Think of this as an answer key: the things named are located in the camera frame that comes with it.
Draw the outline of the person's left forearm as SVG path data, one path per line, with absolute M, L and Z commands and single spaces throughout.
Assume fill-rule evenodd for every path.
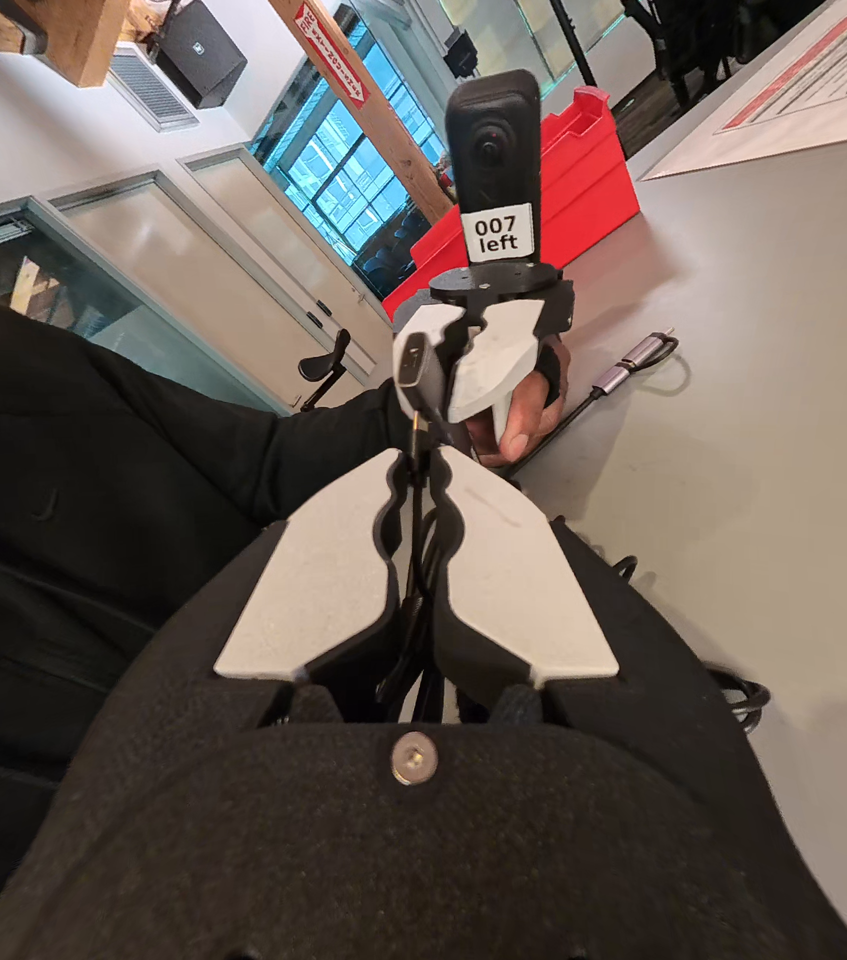
M 263 526 L 287 520 L 321 490 L 383 452 L 406 452 L 410 430 L 393 378 L 341 406 L 275 419 L 250 482 L 250 515 Z

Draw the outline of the person's left hand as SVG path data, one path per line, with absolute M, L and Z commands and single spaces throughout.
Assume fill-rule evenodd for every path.
M 520 462 L 547 438 L 560 423 L 569 388 L 571 353 L 558 335 L 546 344 L 560 365 L 560 392 L 546 403 L 549 380 L 539 371 L 531 371 L 514 388 L 509 416 L 500 440 L 496 439 L 492 411 L 485 410 L 466 421 L 473 450 L 487 469 L 502 470 Z

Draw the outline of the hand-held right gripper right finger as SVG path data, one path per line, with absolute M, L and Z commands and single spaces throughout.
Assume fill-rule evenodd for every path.
M 457 449 L 431 454 L 433 656 L 459 689 L 611 678 L 619 662 L 545 514 Z

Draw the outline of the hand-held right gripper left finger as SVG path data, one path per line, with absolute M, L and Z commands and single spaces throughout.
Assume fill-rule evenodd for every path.
M 317 680 L 386 648 L 400 601 L 406 455 L 387 448 L 278 525 L 249 600 L 214 663 L 227 679 Z

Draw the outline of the thick wooden beam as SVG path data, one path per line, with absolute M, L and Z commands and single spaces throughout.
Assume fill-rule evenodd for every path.
M 101 86 L 130 1 L 0 1 L 0 53 L 42 57 L 77 88 Z

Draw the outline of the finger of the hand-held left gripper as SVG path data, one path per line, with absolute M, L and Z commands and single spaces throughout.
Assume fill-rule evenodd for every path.
M 400 364 L 411 335 L 423 334 L 436 351 L 445 341 L 448 327 L 463 317 L 463 307 L 446 303 L 428 303 L 417 307 L 393 339 L 393 364 Z
M 461 424 L 490 410 L 493 426 L 506 426 L 513 393 L 536 367 L 540 342 L 535 333 L 545 303 L 518 299 L 493 303 L 484 326 L 457 362 L 446 420 Z

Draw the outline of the black speaker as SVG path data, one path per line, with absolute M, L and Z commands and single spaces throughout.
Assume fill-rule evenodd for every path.
M 178 7 L 164 21 L 156 66 L 196 110 L 222 107 L 248 64 L 205 2 Z

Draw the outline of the wooden beam with red label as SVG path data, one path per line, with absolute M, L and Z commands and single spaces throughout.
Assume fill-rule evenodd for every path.
M 439 223 L 452 203 L 433 165 L 334 18 L 316 1 L 271 1 L 270 5 L 425 220 L 430 225 Z

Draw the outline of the laminated instruction sheet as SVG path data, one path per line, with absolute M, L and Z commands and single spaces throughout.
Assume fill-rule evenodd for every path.
M 696 126 L 645 181 L 847 142 L 847 2 L 833 2 Z

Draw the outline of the red storage bin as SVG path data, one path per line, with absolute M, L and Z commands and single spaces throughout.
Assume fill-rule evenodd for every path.
M 561 113 L 541 121 L 541 259 L 567 267 L 640 211 L 609 95 L 574 89 Z M 382 302 L 397 309 L 446 270 L 467 265 L 460 211 L 454 206 L 411 248 L 416 266 Z

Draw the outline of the white vent grille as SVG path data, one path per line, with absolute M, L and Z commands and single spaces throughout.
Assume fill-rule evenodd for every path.
M 111 57 L 108 81 L 159 134 L 196 128 L 200 121 L 141 49 L 119 45 Z

